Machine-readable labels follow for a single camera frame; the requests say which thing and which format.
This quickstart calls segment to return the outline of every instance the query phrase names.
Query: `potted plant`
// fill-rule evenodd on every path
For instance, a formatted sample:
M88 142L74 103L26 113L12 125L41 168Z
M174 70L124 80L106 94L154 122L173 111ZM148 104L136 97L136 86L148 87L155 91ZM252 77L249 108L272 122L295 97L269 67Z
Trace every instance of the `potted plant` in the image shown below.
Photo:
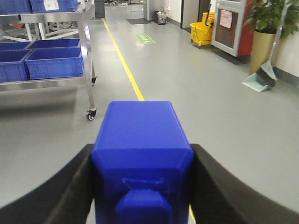
M254 73L261 64L267 61L274 42L277 28L285 0L252 0L250 14L245 22L252 24L254 31L253 47L251 53L250 73ZM285 17L282 37L298 32L299 0L290 0Z

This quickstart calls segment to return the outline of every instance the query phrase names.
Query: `green leaves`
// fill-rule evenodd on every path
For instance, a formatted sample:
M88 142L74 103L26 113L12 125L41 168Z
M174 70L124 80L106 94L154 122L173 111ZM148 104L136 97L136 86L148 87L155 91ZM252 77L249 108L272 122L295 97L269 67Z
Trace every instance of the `green leaves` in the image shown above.
M280 25L280 17L285 0L252 0L253 5L244 25L252 24L252 30L262 33L275 33ZM283 37L298 32L299 0L291 0L285 18Z

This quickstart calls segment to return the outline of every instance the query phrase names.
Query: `tan plant pot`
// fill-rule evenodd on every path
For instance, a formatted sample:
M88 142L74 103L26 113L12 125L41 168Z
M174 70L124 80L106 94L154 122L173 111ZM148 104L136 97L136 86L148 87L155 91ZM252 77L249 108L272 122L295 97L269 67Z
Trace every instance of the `tan plant pot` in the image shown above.
M275 34L254 32L251 51L250 74L255 73L260 68L261 64L269 60L274 39Z

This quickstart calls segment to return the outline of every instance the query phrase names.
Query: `white label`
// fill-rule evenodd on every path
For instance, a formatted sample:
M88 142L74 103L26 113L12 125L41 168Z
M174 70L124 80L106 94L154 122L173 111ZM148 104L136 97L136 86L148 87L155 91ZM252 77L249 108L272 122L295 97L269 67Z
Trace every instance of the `white label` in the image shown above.
M46 11L59 9L57 0L43 0L43 4L45 5Z
M232 12L221 10L220 25L229 29L232 27Z

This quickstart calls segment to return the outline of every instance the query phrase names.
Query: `metal shelf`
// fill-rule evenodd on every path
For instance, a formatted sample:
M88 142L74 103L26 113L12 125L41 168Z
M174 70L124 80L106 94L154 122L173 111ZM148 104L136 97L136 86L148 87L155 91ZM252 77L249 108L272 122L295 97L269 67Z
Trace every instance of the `metal shelf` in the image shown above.
M19 82L0 83L0 92L15 90L31 90L50 87L63 87L73 85L85 85L86 77L52 78L40 80L28 80Z
M93 4L80 4L75 12L63 13L32 13L0 15L0 25L13 23L59 22L59 21L87 21L94 17Z
M76 21L78 24L79 37L81 40L82 57L84 61L83 77L53 78L0 83L0 92L85 84L87 87L87 93L89 98L88 114L86 115L86 117L89 120L92 120L96 114L98 106L95 105L93 100L92 82L95 82L96 76L93 71L93 58L91 51L89 27L87 22L94 17L94 12L95 6L94 4L92 4L92 0L89 0L85 4L80 4L77 11L75 12L0 15L0 25L13 23Z

